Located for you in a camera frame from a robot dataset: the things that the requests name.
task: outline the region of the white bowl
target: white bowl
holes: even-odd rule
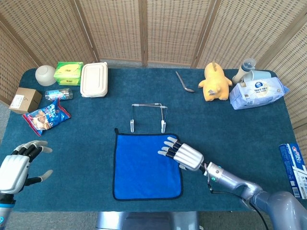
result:
[[[56,82],[54,76],[56,69],[52,66],[44,65],[37,68],[35,78],[42,86],[49,86]]]

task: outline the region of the blue towel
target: blue towel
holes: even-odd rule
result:
[[[182,194],[179,165],[157,152],[174,134],[116,132],[113,196],[116,200],[174,199]]]

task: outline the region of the wicker panel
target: wicker panel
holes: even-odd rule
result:
[[[10,104],[23,73],[36,64],[0,29],[0,96]]]
[[[3,0],[0,12],[42,63],[94,60],[68,0]]]
[[[295,137],[303,155],[304,162],[307,163],[307,129],[295,132]]]
[[[142,59],[137,0],[79,2],[100,59]]]
[[[284,96],[292,124],[307,118],[307,23],[266,66],[290,88]]]
[[[260,60],[306,3],[222,1],[197,67],[214,60],[224,69],[237,69],[244,58]]]
[[[191,64],[209,0],[147,1],[148,62]]]

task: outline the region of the black cable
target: black cable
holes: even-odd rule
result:
[[[234,193],[222,192],[222,191],[214,191],[214,190],[212,189],[212,187],[211,187],[210,184],[208,184],[208,188],[209,188],[209,190],[210,190],[210,193],[212,193],[212,194],[213,194],[213,193],[222,193],[222,194],[233,195],[233,196],[238,197],[239,199],[242,199],[239,195],[234,194]],[[249,203],[249,205],[250,205],[253,209],[256,210],[256,212],[257,212],[258,215],[260,216],[260,218],[261,218],[261,220],[262,220],[262,222],[263,222],[263,224],[264,224],[266,230],[269,230],[268,225],[267,225],[267,223],[265,222],[265,219],[263,218],[262,214],[258,211],[258,209],[257,209],[255,206],[253,206],[252,203]]]
[[[249,205],[252,206],[252,208],[256,210],[256,212],[257,212],[257,213],[259,214],[259,216],[261,217],[261,219],[262,219],[262,221],[263,221],[263,224],[264,224],[266,230],[269,230],[268,225],[267,225],[267,223],[265,222],[265,220],[264,220],[263,216],[261,215],[261,213],[259,212],[259,210],[258,210],[255,206],[253,206],[252,203],[250,203]]]

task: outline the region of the robotic arm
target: robotic arm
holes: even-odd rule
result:
[[[41,153],[51,153],[46,147],[46,141],[31,141],[16,147],[11,155],[5,157],[0,167],[0,230],[4,230],[12,212],[15,200],[14,195],[23,190],[24,186],[40,183],[46,180],[52,170],[45,174],[28,178],[28,171],[32,161]]]
[[[231,192],[243,187],[241,194],[223,192],[240,197],[242,201],[257,212],[261,210],[267,213],[276,230],[303,230],[307,229],[307,210],[289,192],[277,192],[269,194],[258,184],[245,181],[220,166],[205,162],[203,155],[187,144],[181,144],[177,139],[168,137],[159,154],[170,157],[179,163],[180,168],[198,171],[208,177],[207,184],[211,193],[214,193],[210,182],[221,184]]]

